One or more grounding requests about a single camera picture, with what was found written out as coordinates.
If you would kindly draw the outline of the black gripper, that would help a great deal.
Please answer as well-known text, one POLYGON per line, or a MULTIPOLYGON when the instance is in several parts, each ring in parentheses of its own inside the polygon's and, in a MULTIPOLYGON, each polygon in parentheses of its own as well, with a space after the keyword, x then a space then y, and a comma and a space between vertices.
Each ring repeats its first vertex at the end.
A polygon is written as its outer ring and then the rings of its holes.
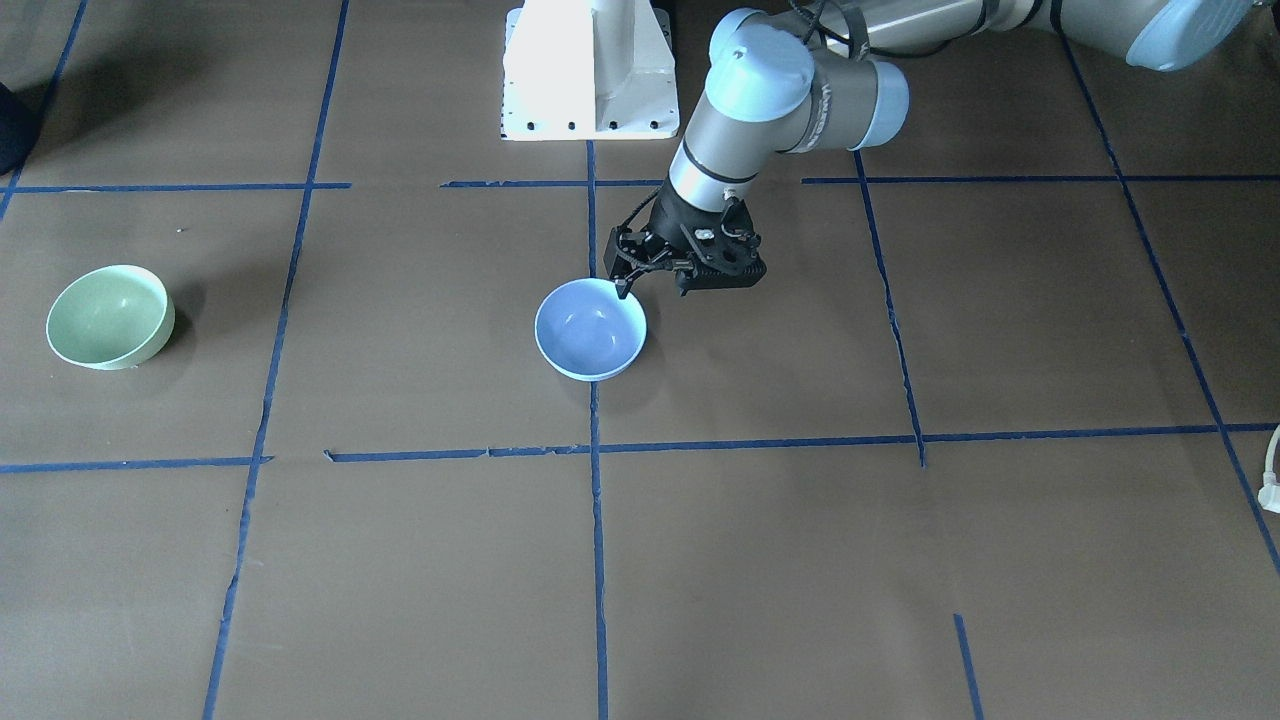
POLYGON ((721 243, 753 247, 753 218, 741 199, 727 199, 719 210, 705 211, 664 183, 646 201, 652 205, 649 222, 637 231, 627 223, 617 225, 605 242, 603 269, 609 282, 616 282, 618 300, 626 300, 645 274, 671 272, 676 279, 676 272, 689 266, 686 252, 694 246, 701 247, 699 252, 721 243))

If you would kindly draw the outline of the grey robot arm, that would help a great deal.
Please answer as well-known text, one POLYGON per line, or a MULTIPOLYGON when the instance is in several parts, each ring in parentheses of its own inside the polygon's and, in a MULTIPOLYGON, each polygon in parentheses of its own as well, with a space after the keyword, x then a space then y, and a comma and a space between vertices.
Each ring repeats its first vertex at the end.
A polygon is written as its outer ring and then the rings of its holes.
POLYGON ((754 286, 765 274, 748 192, 776 154, 856 151, 891 141, 910 108, 900 59, 986 31, 1053 32, 1133 67, 1180 70, 1219 46, 1248 1, 814 1, 739 9, 709 44, 710 68, 648 222, 605 246, 627 299, 668 272, 682 292, 754 286))

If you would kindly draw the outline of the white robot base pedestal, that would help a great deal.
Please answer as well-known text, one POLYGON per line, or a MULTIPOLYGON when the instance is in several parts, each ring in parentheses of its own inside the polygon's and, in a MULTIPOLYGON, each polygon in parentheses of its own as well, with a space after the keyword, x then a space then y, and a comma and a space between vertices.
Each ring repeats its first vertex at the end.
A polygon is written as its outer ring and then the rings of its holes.
POLYGON ((676 136, 671 18, 650 1, 526 1, 506 15, 500 137, 676 136))

